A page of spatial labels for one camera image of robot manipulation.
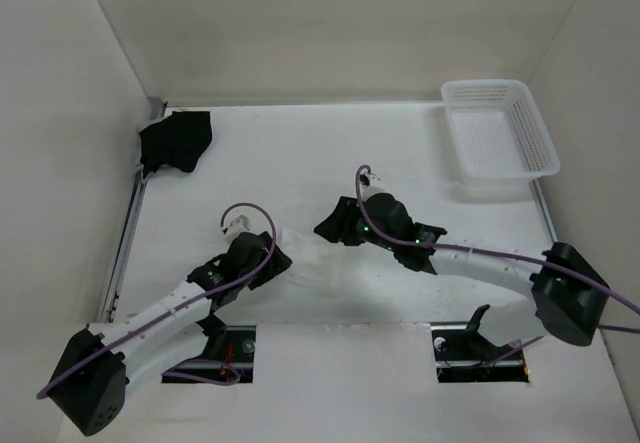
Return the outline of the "white tank top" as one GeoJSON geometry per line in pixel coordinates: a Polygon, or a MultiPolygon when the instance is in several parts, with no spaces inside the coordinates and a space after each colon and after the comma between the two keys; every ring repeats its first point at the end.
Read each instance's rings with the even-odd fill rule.
{"type": "Polygon", "coordinates": [[[342,257],[339,248],[314,233],[299,233],[283,227],[279,248],[292,260],[284,280],[295,287],[322,295],[338,291],[342,257]]]}

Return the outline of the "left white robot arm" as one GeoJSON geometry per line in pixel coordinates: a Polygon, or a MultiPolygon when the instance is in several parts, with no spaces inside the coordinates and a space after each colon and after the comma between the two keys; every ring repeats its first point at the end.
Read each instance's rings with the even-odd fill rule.
{"type": "Polygon", "coordinates": [[[243,231],[228,250],[192,270],[167,296],[103,332],[85,327],[66,344],[43,395],[80,433],[104,430],[127,397],[186,360],[214,361],[226,327],[216,313],[243,289],[254,290],[292,260],[267,232],[243,231]]]}

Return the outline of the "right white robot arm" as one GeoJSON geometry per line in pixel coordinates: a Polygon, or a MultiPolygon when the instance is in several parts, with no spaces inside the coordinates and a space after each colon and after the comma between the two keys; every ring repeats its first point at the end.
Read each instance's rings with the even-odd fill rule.
{"type": "Polygon", "coordinates": [[[371,243],[392,252],[403,267],[436,276],[484,282],[518,294],[505,305],[480,305],[468,322],[464,347],[473,357],[489,357],[499,346],[551,335],[579,347],[591,344],[607,302],[607,285],[569,244],[555,243],[515,259],[480,253],[449,242],[445,229],[413,220],[389,193],[364,201],[342,196],[315,234],[330,243],[371,243]]]}

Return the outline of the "black folded tank top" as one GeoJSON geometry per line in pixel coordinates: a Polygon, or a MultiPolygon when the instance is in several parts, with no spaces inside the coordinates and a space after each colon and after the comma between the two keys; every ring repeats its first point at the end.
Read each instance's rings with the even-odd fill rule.
{"type": "Polygon", "coordinates": [[[142,178],[163,167],[192,173],[213,141],[211,116],[206,111],[178,111],[139,131],[142,178]]]}

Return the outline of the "white plastic basket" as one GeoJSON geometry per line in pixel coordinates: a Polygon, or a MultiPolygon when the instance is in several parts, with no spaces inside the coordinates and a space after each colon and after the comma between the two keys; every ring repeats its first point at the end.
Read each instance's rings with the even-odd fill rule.
{"type": "Polygon", "coordinates": [[[557,151],[525,83],[448,81],[441,96],[464,183],[528,184],[560,171],[557,151]]]}

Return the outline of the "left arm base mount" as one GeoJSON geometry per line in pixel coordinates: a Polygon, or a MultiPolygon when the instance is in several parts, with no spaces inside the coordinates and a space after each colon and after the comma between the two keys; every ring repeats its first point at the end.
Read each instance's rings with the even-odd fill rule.
{"type": "Polygon", "coordinates": [[[228,326],[215,315],[199,322],[208,338],[204,350],[162,375],[165,384],[217,386],[253,382],[257,329],[228,326]]]}

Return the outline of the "left metal table rail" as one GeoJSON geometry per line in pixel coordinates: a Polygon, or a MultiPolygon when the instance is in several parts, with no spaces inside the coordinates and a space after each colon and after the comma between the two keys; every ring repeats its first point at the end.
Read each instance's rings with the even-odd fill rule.
{"type": "Polygon", "coordinates": [[[135,229],[137,226],[141,206],[143,203],[146,183],[143,181],[141,158],[141,142],[139,132],[151,123],[161,120],[166,111],[167,102],[158,96],[148,97],[150,105],[150,116],[144,122],[138,123],[134,128],[134,160],[131,164],[130,176],[132,177],[132,187],[126,206],[120,229],[115,240],[115,250],[109,259],[106,279],[104,281],[96,320],[99,323],[110,323],[116,313],[121,288],[124,280],[124,273],[131,251],[131,245],[135,229]]]}

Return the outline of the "metal table rail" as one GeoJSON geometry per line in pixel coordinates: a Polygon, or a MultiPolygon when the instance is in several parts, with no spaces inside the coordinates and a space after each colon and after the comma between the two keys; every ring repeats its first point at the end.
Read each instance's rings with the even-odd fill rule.
{"type": "Polygon", "coordinates": [[[567,235],[557,225],[556,220],[552,215],[551,205],[546,198],[541,182],[538,179],[533,180],[529,183],[529,188],[531,190],[539,218],[542,222],[546,239],[550,242],[569,243],[570,240],[567,238],[567,235]]]}
{"type": "Polygon", "coordinates": [[[146,183],[143,181],[141,158],[141,142],[139,132],[151,123],[161,120],[166,111],[167,102],[158,96],[148,97],[150,105],[150,116],[144,122],[138,123],[134,128],[134,160],[131,164],[130,176],[132,177],[132,187],[126,206],[120,229],[115,240],[115,250],[109,259],[106,279],[104,281],[96,320],[99,323],[110,323],[116,313],[121,288],[124,280],[124,273],[131,251],[131,245],[135,229],[137,226],[141,206],[143,203],[146,183]]]}

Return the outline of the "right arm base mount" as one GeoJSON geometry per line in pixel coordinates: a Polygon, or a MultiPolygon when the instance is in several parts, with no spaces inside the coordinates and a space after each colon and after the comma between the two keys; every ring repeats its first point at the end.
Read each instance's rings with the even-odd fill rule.
{"type": "Polygon", "coordinates": [[[490,308],[478,307],[467,323],[431,326],[431,338],[439,383],[528,383],[522,350],[517,345],[495,346],[478,332],[490,308]]]}

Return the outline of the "right metal table rail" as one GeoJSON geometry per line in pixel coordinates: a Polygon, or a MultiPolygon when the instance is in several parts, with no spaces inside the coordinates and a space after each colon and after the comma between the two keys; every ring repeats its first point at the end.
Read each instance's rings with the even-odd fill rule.
{"type": "Polygon", "coordinates": [[[538,179],[533,180],[529,183],[529,188],[531,190],[539,218],[542,222],[546,239],[550,242],[569,243],[570,240],[567,238],[567,235],[557,225],[556,220],[552,215],[551,205],[546,198],[541,182],[538,179]]]}

